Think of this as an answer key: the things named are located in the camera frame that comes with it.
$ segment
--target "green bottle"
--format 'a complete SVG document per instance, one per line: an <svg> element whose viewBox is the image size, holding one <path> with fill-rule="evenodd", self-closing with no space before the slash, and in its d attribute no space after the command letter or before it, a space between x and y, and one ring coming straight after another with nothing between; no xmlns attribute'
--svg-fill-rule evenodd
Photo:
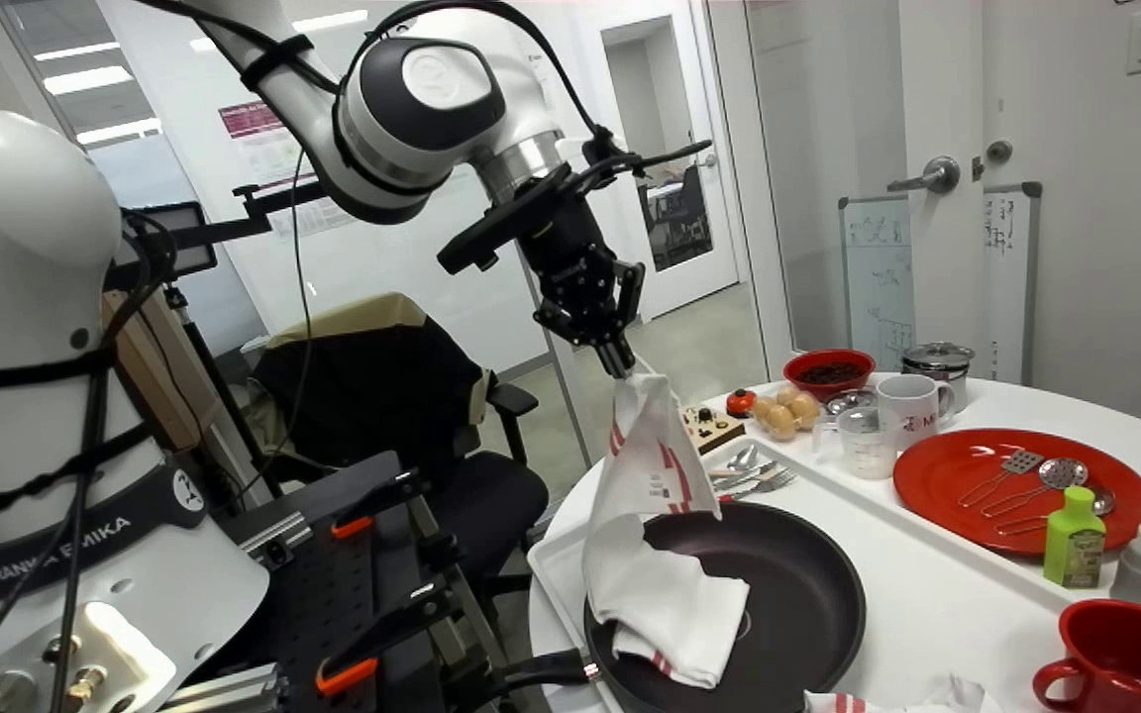
<svg viewBox="0 0 1141 713"><path fill-rule="evenodd" d="M1093 517L1091 488L1066 488L1045 521L1045 577L1060 588L1096 588L1104 525Z"/></svg>

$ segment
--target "red plate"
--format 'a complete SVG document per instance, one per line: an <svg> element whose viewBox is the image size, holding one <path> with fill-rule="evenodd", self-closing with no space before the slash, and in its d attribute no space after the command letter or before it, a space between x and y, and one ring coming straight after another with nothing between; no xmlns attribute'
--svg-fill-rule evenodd
<svg viewBox="0 0 1141 713"><path fill-rule="evenodd" d="M894 496L914 517L971 543L1041 558L1045 517L1060 509L1060 493L1041 488L1037 473L1006 477L1004 461L1014 452L1087 465L1087 488L1116 502L1104 517L1109 552L1128 547L1141 529L1141 477L1096 449L1045 434L979 428L924 441L894 461Z"/></svg>

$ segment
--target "cloth napkin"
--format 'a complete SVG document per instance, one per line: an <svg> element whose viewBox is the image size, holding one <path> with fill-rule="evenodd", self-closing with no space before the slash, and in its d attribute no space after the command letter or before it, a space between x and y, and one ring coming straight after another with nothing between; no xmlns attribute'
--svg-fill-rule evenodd
<svg viewBox="0 0 1141 713"><path fill-rule="evenodd" d="M619 622L613 655L650 658L664 679L717 688L737 642L749 588L710 577L689 555L654 552L636 517L585 534L585 599Z"/></svg>
<svg viewBox="0 0 1141 713"><path fill-rule="evenodd" d="M650 658L664 679L714 688L730 667L749 588L710 577L697 558L654 552L647 521L717 510L706 469L660 371L613 383L609 457L594 500L581 583L613 655Z"/></svg>
<svg viewBox="0 0 1141 713"><path fill-rule="evenodd" d="M935 679L926 686L926 698L918 706L873 706L850 694L806 694L807 713L1004 713L988 686L967 683L967 679Z"/></svg>

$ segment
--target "black pan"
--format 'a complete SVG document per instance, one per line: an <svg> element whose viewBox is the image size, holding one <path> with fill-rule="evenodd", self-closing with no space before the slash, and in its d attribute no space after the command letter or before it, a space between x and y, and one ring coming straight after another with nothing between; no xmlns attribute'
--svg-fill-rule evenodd
<svg viewBox="0 0 1141 713"><path fill-rule="evenodd" d="M585 609L590 658L626 713L761 713L806 709L806 688L833 688L865 638L865 588L819 529L732 502L724 521L660 517L647 525L659 552L697 555L706 575L754 588L743 632L717 688L685 688L647 658L613 658L613 622Z"/></svg>

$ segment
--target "small bowl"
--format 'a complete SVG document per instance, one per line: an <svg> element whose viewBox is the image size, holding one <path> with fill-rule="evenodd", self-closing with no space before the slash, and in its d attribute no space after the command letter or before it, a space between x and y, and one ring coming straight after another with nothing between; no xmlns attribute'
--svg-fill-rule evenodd
<svg viewBox="0 0 1141 713"><path fill-rule="evenodd" d="M817 399L841 399L846 393L860 393L873 371L877 371L877 361L857 349L817 349L786 366L786 377L799 393L813 393Z"/></svg>

